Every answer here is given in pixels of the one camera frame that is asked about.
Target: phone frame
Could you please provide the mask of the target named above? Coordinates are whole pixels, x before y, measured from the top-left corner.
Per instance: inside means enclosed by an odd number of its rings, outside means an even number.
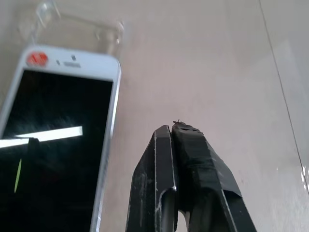
[[[33,52],[44,52],[48,56],[48,62],[45,66],[33,66],[27,64],[27,57]],[[80,67],[65,66],[63,62],[79,63]],[[121,79],[121,67],[119,61],[109,55],[68,50],[46,45],[33,45],[26,48],[21,55],[9,91],[2,105],[0,112],[0,138],[3,136],[4,128],[9,118],[24,70],[113,82],[89,230],[90,232],[99,232],[103,207],[104,180],[108,164],[110,142],[114,129],[119,84]]]

